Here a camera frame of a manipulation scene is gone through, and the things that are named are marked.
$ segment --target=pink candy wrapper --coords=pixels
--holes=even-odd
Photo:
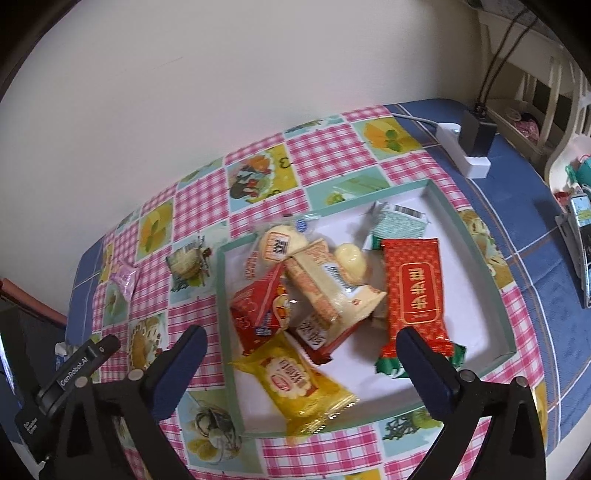
[[[127,303],[134,294],[135,284],[138,281],[139,268],[117,260],[111,269],[111,281],[119,287],[119,291]]]

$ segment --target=power adapter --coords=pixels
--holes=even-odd
[[[496,135],[496,123],[486,116],[486,108],[476,104],[474,111],[466,110],[457,139],[468,157],[487,157]]]

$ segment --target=white cable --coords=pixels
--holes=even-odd
[[[403,115],[401,113],[393,113],[392,116],[396,116],[398,118],[405,118],[406,120],[414,120],[415,122],[421,122],[422,124],[429,124],[434,127],[437,127],[437,125],[439,125],[437,122],[435,122],[433,120],[428,120],[426,118],[419,118],[417,116]]]

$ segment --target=red boxed snack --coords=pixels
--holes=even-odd
[[[244,355],[252,353],[289,324],[290,302],[283,272],[283,263],[277,264],[263,278],[237,292],[230,302]]]

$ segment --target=black charger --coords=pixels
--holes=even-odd
[[[466,110],[457,141],[468,157],[486,157],[496,135],[496,123],[486,116],[486,109]]]
[[[486,115],[486,102],[488,100],[488,96],[491,93],[492,84],[495,83],[496,78],[499,76],[501,69],[505,62],[509,59],[511,54],[515,51],[523,37],[527,32],[529,32],[535,23],[538,21],[537,18],[530,23],[523,32],[517,37],[517,40],[507,52],[507,55],[504,59],[501,60],[499,67],[497,68],[495,74],[492,76],[491,82],[488,84],[488,88],[486,90],[486,94],[484,98],[482,94],[484,93],[484,89],[486,86],[486,82],[488,81],[489,76],[491,75],[491,71],[495,60],[498,58],[501,50],[505,46],[507,38],[509,37],[509,32],[513,26],[517,23],[520,17],[525,15],[528,12],[528,8],[524,8],[517,16],[511,21],[509,27],[505,32],[505,36],[499,45],[498,50],[496,51],[495,55],[491,60],[491,64],[488,67],[484,80],[482,81],[482,85],[480,87],[480,92],[478,93],[478,97],[476,98],[476,105],[474,110],[467,110],[464,112],[464,116],[462,118],[462,130],[460,131],[460,136],[457,139],[460,146],[463,148],[464,153],[468,157],[486,157],[488,156],[488,152],[491,150],[492,142],[495,139],[496,135],[496,123],[491,120]]]

